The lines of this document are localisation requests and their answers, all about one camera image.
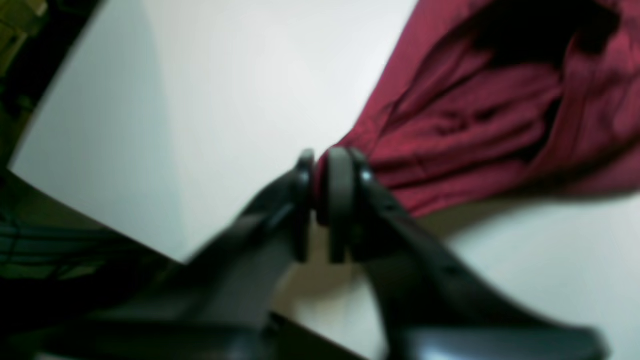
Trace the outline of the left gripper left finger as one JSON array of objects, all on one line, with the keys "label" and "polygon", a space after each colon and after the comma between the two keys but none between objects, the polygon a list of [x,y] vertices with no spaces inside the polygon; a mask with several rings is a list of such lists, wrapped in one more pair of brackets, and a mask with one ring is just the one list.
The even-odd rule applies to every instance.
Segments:
[{"label": "left gripper left finger", "polygon": [[314,153],[187,264],[1,281],[3,360],[263,360],[281,278],[306,258]]}]

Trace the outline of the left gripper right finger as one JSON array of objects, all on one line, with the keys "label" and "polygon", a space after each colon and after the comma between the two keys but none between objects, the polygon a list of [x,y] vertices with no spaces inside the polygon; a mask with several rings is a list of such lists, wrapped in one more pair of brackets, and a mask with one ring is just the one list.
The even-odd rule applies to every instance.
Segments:
[{"label": "left gripper right finger", "polygon": [[382,317],[389,360],[604,360],[590,328],[524,309],[424,230],[363,153],[326,156],[330,260],[360,264]]}]

